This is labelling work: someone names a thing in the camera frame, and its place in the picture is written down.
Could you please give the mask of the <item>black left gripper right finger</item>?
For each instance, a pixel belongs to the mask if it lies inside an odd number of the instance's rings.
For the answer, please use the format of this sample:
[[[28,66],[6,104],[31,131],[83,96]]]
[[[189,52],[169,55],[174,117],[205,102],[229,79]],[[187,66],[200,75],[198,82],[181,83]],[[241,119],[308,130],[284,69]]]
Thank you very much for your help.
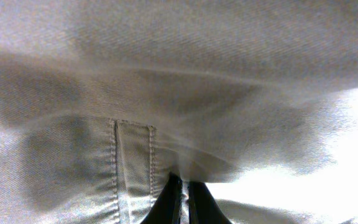
[[[190,224],[231,224],[205,183],[189,183]]]

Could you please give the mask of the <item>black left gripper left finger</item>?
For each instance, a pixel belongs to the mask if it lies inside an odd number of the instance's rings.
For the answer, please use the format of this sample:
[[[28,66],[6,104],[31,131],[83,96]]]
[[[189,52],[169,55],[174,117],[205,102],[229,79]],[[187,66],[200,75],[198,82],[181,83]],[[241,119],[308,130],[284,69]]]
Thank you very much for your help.
[[[182,180],[170,173],[168,182],[141,224],[179,224],[181,188]]]

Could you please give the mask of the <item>khaki green shorts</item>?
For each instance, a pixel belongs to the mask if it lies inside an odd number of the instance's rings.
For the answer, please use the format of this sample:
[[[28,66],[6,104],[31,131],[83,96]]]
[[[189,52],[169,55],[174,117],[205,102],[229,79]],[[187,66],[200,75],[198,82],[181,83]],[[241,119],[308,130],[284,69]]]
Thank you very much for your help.
[[[358,223],[358,1],[0,1],[0,223]]]

